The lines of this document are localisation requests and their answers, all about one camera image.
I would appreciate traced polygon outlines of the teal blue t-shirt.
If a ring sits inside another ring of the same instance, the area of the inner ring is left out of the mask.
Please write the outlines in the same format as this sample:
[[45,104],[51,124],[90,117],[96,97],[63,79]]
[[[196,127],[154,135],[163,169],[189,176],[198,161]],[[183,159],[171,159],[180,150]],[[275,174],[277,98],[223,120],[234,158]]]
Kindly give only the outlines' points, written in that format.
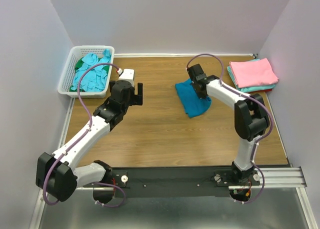
[[208,96],[206,98],[199,98],[197,96],[190,79],[176,83],[175,90],[184,108],[184,112],[190,119],[204,114],[212,104],[212,100]]

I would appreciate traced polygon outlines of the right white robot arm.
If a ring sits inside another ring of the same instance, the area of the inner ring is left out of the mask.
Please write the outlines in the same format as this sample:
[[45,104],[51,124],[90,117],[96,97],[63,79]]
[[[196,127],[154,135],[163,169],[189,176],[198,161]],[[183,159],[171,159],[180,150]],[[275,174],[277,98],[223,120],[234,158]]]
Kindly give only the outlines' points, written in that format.
[[234,128],[239,147],[231,164],[230,180],[241,185],[254,173],[254,160],[259,140],[270,126],[268,110],[259,94],[249,95],[225,84],[215,75],[207,76],[200,64],[186,69],[196,95],[200,99],[218,99],[233,109]]

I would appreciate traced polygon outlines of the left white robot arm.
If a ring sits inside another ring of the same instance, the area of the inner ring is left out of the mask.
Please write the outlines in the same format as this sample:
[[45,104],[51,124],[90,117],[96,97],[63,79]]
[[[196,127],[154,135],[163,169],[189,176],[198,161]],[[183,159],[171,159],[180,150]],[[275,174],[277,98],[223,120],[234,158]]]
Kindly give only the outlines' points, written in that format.
[[126,80],[117,80],[110,86],[110,96],[89,114],[88,122],[72,139],[53,153],[39,156],[35,182],[48,205],[52,205],[48,195],[64,202],[79,187],[91,183],[104,187],[110,183],[112,169],[106,163],[96,161],[82,167],[78,164],[124,119],[130,106],[143,105],[144,85],[139,82],[133,86]]

